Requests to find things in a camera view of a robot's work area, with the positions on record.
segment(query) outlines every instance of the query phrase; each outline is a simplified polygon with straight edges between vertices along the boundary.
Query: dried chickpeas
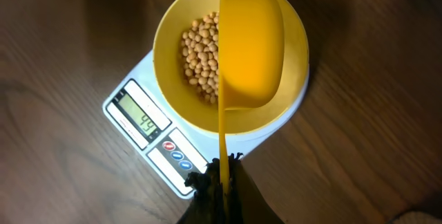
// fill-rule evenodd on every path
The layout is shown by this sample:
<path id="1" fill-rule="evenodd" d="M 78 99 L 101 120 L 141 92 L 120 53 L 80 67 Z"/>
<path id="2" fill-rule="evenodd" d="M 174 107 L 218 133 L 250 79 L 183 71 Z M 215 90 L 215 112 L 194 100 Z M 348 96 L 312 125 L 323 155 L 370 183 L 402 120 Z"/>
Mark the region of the dried chickpeas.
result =
<path id="1" fill-rule="evenodd" d="M 204 102 L 218 101 L 218 22 L 219 12 L 193 20 L 180 41 L 185 80 Z"/>

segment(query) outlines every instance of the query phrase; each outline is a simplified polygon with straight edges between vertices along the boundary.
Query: blue button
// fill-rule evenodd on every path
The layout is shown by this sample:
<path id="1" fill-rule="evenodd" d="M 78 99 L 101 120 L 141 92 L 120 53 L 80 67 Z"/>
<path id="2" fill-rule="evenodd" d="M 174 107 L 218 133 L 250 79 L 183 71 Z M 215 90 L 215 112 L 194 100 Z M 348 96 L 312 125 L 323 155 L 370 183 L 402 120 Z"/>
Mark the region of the blue button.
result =
<path id="1" fill-rule="evenodd" d="M 190 170 L 192 169 L 192 163 L 187 160 L 184 160 L 180 162 L 180 167 L 181 169 Z"/>
<path id="2" fill-rule="evenodd" d="M 184 154 L 181 151 L 172 151 L 171 156 L 175 160 L 182 160 L 184 158 Z"/>

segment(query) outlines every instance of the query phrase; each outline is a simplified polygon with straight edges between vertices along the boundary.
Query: white scale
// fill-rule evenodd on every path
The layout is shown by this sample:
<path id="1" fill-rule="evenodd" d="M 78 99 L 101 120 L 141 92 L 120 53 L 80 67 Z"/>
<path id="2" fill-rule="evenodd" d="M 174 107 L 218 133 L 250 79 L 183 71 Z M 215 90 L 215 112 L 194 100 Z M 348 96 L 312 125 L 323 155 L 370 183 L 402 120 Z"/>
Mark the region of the white scale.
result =
<path id="1" fill-rule="evenodd" d="M 275 122 L 253 133 L 227 136 L 228 154 L 247 155 L 288 121 L 304 97 L 307 82 L 308 76 L 298 98 Z M 218 135 L 187 124 L 164 99 L 155 78 L 152 51 L 104 101 L 103 112 L 181 198 L 193 197 L 194 189 L 184 186 L 187 174 L 204 173 L 208 161 L 219 157 Z"/>

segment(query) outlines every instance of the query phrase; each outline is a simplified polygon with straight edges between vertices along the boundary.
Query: scale display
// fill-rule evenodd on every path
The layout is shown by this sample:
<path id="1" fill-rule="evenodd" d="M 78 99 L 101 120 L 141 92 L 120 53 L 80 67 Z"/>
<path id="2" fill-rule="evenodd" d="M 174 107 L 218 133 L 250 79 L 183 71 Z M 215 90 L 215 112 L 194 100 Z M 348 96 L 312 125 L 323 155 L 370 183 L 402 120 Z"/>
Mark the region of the scale display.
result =
<path id="1" fill-rule="evenodd" d="M 146 136 L 149 136 L 158 127 L 153 121 L 146 115 L 143 110 L 133 101 L 132 97 L 128 94 L 124 95 L 118 102 L 123 110 L 131 117 L 131 119 L 138 125 L 138 127 L 144 132 Z"/>
<path id="2" fill-rule="evenodd" d="M 141 150 L 171 124 L 133 80 L 114 96 L 106 110 Z"/>

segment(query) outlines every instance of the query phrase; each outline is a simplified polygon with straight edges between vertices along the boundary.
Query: scale control panel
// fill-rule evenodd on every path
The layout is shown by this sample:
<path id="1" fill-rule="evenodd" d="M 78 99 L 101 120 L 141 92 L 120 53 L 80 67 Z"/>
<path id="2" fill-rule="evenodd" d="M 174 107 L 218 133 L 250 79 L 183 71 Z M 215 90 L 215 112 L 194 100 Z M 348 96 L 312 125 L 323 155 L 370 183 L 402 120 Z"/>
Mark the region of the scale control panel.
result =
<path id="1" fill-rule="evenodd" d="M 135 80 L 117 90 L 104 111 L 179 197 L 192 197 L 184 181 L 189 172 L 204 173 L 207 161 Z"/>

